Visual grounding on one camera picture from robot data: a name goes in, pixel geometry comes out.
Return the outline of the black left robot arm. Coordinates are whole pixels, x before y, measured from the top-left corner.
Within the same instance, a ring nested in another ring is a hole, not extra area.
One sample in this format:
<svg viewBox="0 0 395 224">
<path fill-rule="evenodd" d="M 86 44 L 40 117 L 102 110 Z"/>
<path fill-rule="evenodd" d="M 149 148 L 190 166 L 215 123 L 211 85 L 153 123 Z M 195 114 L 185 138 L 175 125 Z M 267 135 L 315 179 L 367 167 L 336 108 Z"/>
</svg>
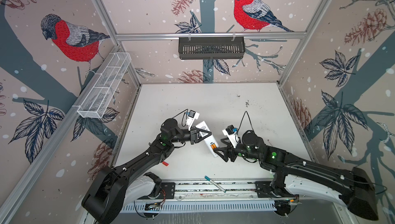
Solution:
<svg viewBox="0 0 395 224">
<path fill-rule="evenodd" d="M 207 129 L 181 129 L 174 118 L 165 120 L 145 152 L 125 164 L 114 168 L 104 166 L 99 171 L 82 199 L 82 207 L 98 223 L 110 224 L 124 205 L 128 187 L 147 170 L 165 161 L 175 150 L 174 142 L 195 144 L 211 135 Z"/>
</svg>

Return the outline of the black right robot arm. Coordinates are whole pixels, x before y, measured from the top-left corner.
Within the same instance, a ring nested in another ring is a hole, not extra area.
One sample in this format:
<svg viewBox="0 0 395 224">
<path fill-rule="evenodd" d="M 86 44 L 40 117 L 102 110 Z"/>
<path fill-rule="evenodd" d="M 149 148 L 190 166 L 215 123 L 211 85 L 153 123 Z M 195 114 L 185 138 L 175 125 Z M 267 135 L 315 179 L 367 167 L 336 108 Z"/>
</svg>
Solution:
<svg viewBox="0 0 395 224">
<path fill-rule="evenodd" d="M 246 131 L 239 143 L 232 143 L 230 139 L 221 141 L 226 146 L 215 148 L 214 152 L 225 162 L 235 162 L 240 157 L 248 162 L 258 162 L 261 168 L 274 173 L 266 194 L 321 198 L 346 207 L 360 218 L 378 221 L 375 187 L 363 169 L 339 169 L 305 160 L 266 145 L 252 130 Z"/>
</svg>

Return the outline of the white remote control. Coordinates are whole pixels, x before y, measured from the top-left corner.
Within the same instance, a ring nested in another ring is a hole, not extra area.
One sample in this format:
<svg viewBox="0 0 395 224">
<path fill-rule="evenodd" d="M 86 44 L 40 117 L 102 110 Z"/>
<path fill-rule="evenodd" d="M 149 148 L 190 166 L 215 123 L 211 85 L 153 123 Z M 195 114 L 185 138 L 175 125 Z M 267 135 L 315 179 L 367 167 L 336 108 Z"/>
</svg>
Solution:
<svg viewBox="0 0 395 224">
<path fill-rule="evenodd" d="M 208 131 L 210 132 L 210 129 L 208 128 L 207 124 L 205 121 L 200 122 L 199 124 L 196 125 L 196 128 L 199 129 L 199 134 L 202 138 L 204 138 L 204 142 L 206 143 L 209 151 L 213 155 L 214 158 L 218 157 L 218 155 L 214 152 L 215 148 L 218 148 L 219 145 L 213 136 L 212 133 L 207 133 Z"/>
</svg>

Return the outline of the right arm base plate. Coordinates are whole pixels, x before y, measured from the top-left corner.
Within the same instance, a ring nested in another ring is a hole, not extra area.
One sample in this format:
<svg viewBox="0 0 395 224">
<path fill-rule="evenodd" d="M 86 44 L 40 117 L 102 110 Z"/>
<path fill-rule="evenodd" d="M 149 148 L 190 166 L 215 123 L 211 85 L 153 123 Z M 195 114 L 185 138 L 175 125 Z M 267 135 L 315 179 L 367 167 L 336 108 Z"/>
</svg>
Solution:
<svg viewBox="0 0 395 224">
<path fill-rule="evenodd" d="M 297 198 L 285 190 L 285 188 L 277 188 L 272 186 L 271 181 L 255 181 L 255 192 L 259 198 Z"/>
</svg>

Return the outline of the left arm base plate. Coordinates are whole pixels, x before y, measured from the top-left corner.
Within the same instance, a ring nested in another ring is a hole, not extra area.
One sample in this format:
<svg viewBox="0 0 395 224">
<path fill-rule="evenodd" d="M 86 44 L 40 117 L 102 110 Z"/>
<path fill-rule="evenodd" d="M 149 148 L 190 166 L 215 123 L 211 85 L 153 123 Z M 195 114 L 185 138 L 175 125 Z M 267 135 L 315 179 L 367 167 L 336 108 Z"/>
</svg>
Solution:
<svg viewBox="0 0 395 224">
<path fill-rule="evenodd" d="M 149 199 L 174 199 L 175 196 L 175 183 L 164 182 L 155 184 L 152 192 L 147 196 Z"/>
</svg>

